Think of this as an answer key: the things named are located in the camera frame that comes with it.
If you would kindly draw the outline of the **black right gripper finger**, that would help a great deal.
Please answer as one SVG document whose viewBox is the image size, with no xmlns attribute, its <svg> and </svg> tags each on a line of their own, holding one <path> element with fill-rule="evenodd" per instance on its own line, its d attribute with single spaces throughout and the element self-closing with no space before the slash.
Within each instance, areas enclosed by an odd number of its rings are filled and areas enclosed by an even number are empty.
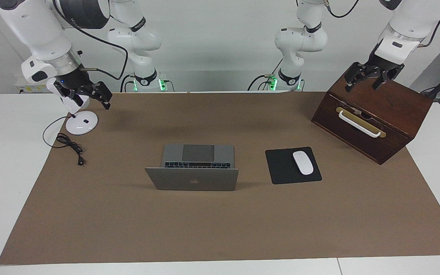
<svg viewBox="0 0 440 275">
<path fill-rule="evenodd" d="M 92 99 L 99 101 L 105 110 L 109 110 L 111 98 L 112 93 L 104 82 L 99 81 L 98 83 L 92 84 Z"/>
<path fill-rule="evenodd" d="M 61 98 L 63 104 L 67 107 L 82 107 L 83 99 L 74 91 L 63 88 L 61 86 L 54 86 L 56 94 Z"/>
</svg>

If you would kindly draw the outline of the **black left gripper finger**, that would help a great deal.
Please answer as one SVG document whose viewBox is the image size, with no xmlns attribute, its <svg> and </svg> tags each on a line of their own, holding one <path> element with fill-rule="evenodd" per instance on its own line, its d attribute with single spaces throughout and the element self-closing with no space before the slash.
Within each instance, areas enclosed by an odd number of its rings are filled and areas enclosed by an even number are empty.
<svg viewBox="0 0 440 275">
<path fill-rule="evenodd" d="M 364 77 L 364 66 L 359 62 L 354 62 L 345 72 L 345 90 L 351 92 L 352 88 Z"/>
<path fill-rule="evenodd" d="M 376 70 L 374 72 L 374 76 L 376 77 L 375 82 L 372 84 L 372 88 L 374 90 L 379 89 L 383 84 L 385 84 L 388 80 L 391 80 L 391 75 L 386 70 Z"/>
</svg>

